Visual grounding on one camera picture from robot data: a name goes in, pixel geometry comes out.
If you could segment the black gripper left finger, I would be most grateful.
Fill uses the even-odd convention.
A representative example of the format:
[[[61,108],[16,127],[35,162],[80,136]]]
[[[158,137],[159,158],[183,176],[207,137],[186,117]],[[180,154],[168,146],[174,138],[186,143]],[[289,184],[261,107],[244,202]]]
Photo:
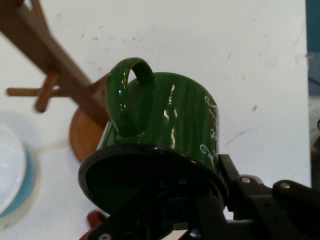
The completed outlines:
[[[162,240],[173,231],[202,231],[209,226],[209,214],[224,206],[220,191],[213,188],[187,188],[164,191],[149,200],[142,199],[103,218],[90,213],[90,231],[84,240]]]

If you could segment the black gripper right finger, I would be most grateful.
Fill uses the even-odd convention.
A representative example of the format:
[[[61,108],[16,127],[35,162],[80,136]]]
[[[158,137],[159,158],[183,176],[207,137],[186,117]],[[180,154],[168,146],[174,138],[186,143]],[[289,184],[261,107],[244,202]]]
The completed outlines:
[[[269,240],[318,240],[320,194],[292,180],[267,187],[254,175],[240,175],[231,157],[218,156],[219,173],[227,187],[226,205],[236,220],[256,225],[256,237]]]

